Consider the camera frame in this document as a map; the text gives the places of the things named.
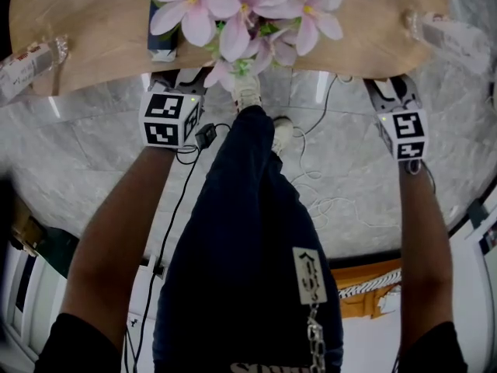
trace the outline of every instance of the black sleeve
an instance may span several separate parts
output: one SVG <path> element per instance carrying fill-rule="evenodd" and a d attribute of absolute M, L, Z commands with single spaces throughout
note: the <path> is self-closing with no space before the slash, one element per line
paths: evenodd
<path fill-rule="evenodd" d="M 457 342 L 454 324 L 441 323 L 416 341 L 400 358 L 398 371 L 466 373 L 467 365 Z"/>
<path fill-rule="evenodd" d="M 110 340 L 89 323 L 68 314 L 57 317 L 34 369 L 35 373 L 120 370 L 120 353 Z"/>

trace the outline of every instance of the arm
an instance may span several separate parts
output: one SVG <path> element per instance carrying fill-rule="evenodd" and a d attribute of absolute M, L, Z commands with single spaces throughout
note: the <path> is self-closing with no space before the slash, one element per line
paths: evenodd
<path fill-rule="evenodd" d="M 95 213 L 76 249 L 61 312 L 121 350 L 134 278 L 174 152 L 145 148 Z"/>
<path fill-rule="evenodd" d="M 425 168 L 400 170 L 402 204 L 401 355 L 440 323 L 452 321 L 452 256 Z"/>

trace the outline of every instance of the gray marble floor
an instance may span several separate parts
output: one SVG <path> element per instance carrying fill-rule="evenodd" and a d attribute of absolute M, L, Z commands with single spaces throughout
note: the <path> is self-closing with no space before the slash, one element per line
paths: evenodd
<path fill-rule="evenodd" d="M 456 18 L 497 40 L 497 0 L 452 0 Z M 412 73 L 429 114 L 428 164 L 449 226 L 497 173 L 497 115 L 488 81 L 434 58 Z M 263 105 L 304 131 L 322 115 L 333 74 L 274 68 L 261 76 Z M 19 192 L 45 224 L 81 235 L 86 223 L 143 148 L 138 127 L 143 79 L 127 78 L 53 99 L 31 99 L 0 109 L 0 162 L 16 175 Z M 203 122 L 231 123 L 230 96 L 209 90 Z M 353 256 L 400 244 L 396 167 L 373 125 L 374 112 L 360 79 L 336 81 L 325 119 L 295 137 L 283 154 L 283 172 L 310 208 L 328 256 Z M 165 248 L 170 260 L 182 229 L 225 136 L 200 157 Z M 148 242 L 156 253 L 179 199 L 188 167 L 175 163 Z M 319 171 L 302 176 L 303 171 Z"/>

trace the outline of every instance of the foot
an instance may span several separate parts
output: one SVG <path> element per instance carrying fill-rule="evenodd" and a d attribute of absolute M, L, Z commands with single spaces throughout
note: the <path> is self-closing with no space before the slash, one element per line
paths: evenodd
<path fill-rule="evenodd" d="M 235 79 L 231 97 L 240 113 L 249 106 L 261 106 L 261 84 L 258 76 L 244 76 Z"/>
<path fill-rule="evenodd" d="M 274 120 L 274 140 L 271 150 L 280 156 L 281 152 L 290 143 L 294 134 L 294 124 L 288 117 L 279 117 Z"/>

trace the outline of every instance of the navy trousers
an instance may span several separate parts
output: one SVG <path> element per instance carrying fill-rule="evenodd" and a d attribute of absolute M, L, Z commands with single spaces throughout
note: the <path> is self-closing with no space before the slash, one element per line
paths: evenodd
<path fill-rule="evenodd" d="M 271 152 L 273 136 L 273 121 L 252 106 L 221 146 L 161 290 L 155 371 L 306 372 L 309 306 L 300 303 L 295 246 L 319 253 L 328 301 L 317 320 L 327 371 L 340 371 L 335 280 L 311 217 Z"/>

